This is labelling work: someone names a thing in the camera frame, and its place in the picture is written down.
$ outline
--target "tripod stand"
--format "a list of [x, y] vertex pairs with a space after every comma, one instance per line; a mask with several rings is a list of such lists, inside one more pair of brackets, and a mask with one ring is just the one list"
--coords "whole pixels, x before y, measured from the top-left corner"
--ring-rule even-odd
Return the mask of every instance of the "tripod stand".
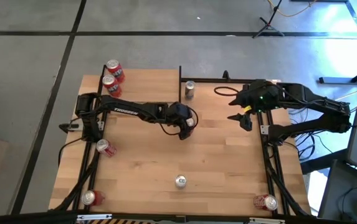
[[253, 36], [253, 39], [258, 37], [261, 33], [263, 33], [265, 30], [274, 30], [276, 31], [279, 35], [281, 35], [282, 37], [285, 36], [285, 34], [281, 33], [279, 30], [275, 29], [273, 26], [271, 26], [271, 22], [272, 22], [272, 19], [274, 18], [275, 16], [275, 13], [277, 13], [278, 11], [278, 8], [279, 8], [279, 5], [280, 3], [282, 2], [282, 0], [279, 0], [277, 6], [274, 7], [274, 13], [272, 13], [272, 16], [270, 18], [270, 21], [267, 22], [265, 19], [263, 19], [263, 17], [260, 17], [260, 19], [264, 22], [264, 27], [261, 28], [260, 31], [258, 31], [258, 33], [256, 35]]

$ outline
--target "wooden tabletop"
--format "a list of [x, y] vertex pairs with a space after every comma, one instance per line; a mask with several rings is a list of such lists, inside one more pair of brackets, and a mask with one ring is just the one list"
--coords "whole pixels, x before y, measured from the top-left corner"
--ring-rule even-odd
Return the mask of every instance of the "wooden tabletop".
[[[123, 100], [178, 100], [177, 70], [125, 70], [125, 73]], [[80, 93], [96, 91], [98, 81], [98, 75], [85, 75]], [[213, 92], [221, 84], [197, 83], [191, 101], [184, 99], [184, 84], [181, 85], [182, 103], [199, 115], [198, 126], [184, 141], [168, 136], [158, 124], [126, 114], [108, 115], [104, 138], [116, 146], [117, 153], [112, 158], [100, 157], [95, 189], [104, 192], [107, 199], [92, 207], [92, 211], [269, 216], [270, 212], [258, 210], [252, 203], [254, 196], [268, 193], [257, 118], [252, 117], [251, 132], [241, 129], [237, 121], [228, 120], [227, 116], [242, 110], [239, 106], [228, 106], [233, 97]], [[285, 110], [272, 113], [275, 124], [290, 124]], [[177, 132], [170, 127], [166, 130]], [[69, 133], [67, 142], [80, 135]], [[84, 147], [84, 142], [77, 142], [64, 149], [50, 208], [58, 206], [75, 185]], [[279, 151], [285, 185], [300, 206], [310, 212], [296, 149], [284, 145]], [[181, 190], [174, 184], [179, 174], [188, 180]]]

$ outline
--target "red soda can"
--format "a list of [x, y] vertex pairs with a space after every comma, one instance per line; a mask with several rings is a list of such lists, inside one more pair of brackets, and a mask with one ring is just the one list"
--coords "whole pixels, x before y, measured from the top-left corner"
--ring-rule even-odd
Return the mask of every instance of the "red soda can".
[[277, 199], [269, 194], [258, 195], [253, 198], [253, 204], [258, 209], [264, 209], [267, 211], [274, 211], [278, 208]]
[[106, 67], [108, 68], [110, 74], [116, 77], [119, 83], [124, 82], [126, 76], [124, 75], [123, 68], [117, 60], [108, 61], [108, 63], [106, 63]]
[[108, 90], [113, 97], [119, 98], [122, 94], [120, 85], [113, 75], [105, 75], [102, 79], [103, 86]]
[[81, 195], [81, 202], [84, 205], [101, 205], [105, 200], [105, 194], [97, 190], [88, 190]]
[[116, 154], [116, 147], [112, 146], [106, 139], [101, 139], [97, 142], [97, 150], [99, 153], [104, 154], [107, 157], [112, 157]]

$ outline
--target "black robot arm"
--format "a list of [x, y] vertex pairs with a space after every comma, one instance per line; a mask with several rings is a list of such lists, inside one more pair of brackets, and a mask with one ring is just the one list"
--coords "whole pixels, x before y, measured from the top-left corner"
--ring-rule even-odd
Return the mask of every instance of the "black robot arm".
[[290, 136], [314, 131], [344, 133], [351, 127], [348, 103], [316, 95], [309, 88], [297, 83], [274, 84], [266, 80], [256, 80], [250, 85], [244, 85], [229, 105], [243, 107], [243, 115], [237, 114], [228, 119], [239, 121], [246, 131], [252, 130], [250, 114], [256, 112], [277, 108], [310, 108], [323, 113], [318, 119], [289, 126], [262, 126], [262, 133], [268, 135], [269, 142], [273, 144], [282, 144]]
[[[96, 98], [100, 100], [100, 105], [98, 108], [91, 110], [93, 101]], [[167, 103], [139, 104], [113, 98], [109, 95], [98, 96], [96, 93], [86, 93], [77, 97], [75, 109], [75, 114], [83, 121], [83, 138], [85, 140], [97, 142], [101, 139], [97, 115], [104, 111], [115, 111], [137, 116], [149, 123], [178, 126], [179, 133], [176, 134], [181, 140], [188, 138], [197, 125], [193, 120], [193, 110], [179, 102], [175, 102], [172, 105]]]

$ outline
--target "gray floor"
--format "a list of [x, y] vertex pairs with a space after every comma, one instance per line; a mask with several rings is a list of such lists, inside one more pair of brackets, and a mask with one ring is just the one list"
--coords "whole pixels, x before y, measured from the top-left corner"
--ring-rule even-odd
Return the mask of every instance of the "gray floor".
[[[0, 30], [71, 30], [79, 0], [2, 1]], [[283, 0], [291, 14], [306, 2]], [[88, 1], [79, 30], [258, 31], [268, 17], [267, 1], [98, 0]], [[277, 15], [284, 32], [357, 32], [343, 3], [318, 2], [296, 17]], [[11, 150], [0, 170], [0, 214], [7, 213], [52, 88], [68, 37], [0, 37], [0, 140]], [[58, 124], [72, 115], [82, 75], [99, 74], [111, 58], [125, 68], [178, 68], [184, 77], [274, 78], [309, 86], [337, 98], [357, 86], [319, 85], [320, 76], [357, 74], [357, 39], [311, 37], [76, 37], [37, 161], [23, 212], [46, 211], [57, 173], [57, 152], [65, 141]], [[357, 96], [346, 99], [357, 103]], [[305, 113], [295, 117], [303, 120]], [[318, 114], [309, 112], [308, 119]], [[346, 146], [321, 135], [331, 150]], [[318, 143], [314, 157], [328, 153]]]

